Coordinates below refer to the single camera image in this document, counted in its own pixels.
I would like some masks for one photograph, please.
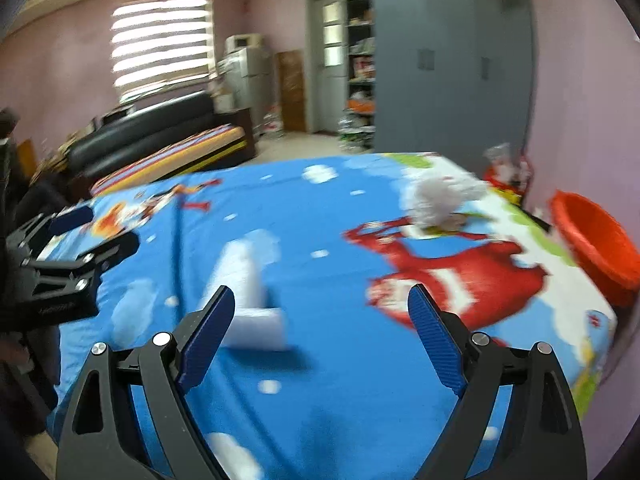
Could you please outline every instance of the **gray wardrobe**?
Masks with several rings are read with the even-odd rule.
[[[526,140],[530,0],[375,0],[377,152],[439,152],[482,174]]]

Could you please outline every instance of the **red cartoon figure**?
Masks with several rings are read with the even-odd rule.
[[[522,310],[542,290],[546,271],[539,265],[517,267],[512,256],[523,249],[513,241],[491,235],[455,232],[450,235],[486,244],[443,258],[422,258],[394,231],[412,224],[409,218],[371,222],[344,233],[353,244],[381,254],[398,272],[372,280],[369,304],[396,321],[413,328],[406,300],[409,290],[422,283],[443,310],[460,316],[471,331],[492,325]]]

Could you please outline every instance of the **white towel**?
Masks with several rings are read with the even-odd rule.
[[[225,245],[200,300],[200,310],[222,285],[236,299],[236,312],[222,340],[229,348],[283,351],[287,349],[284,315],[279,308],[264,307],[264,287],[251,241]]]
[[[199,310],[207,306],[222,285],[232,290],[236,298],[236,310],[264,307],[264,287],[251,242],[233,240],[223,247],[200,300]]]

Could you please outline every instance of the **striped mattress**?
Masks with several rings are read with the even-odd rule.
[[[100,179],[92,196],[142,186],[172,176],[193,173],[247,145],[244,130],[226,124],[171,144]]]

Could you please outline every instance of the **window blind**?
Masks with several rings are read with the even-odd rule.
[[[215,76],[209,0],[154,0],[113,13],[114,87],[120,103]]]

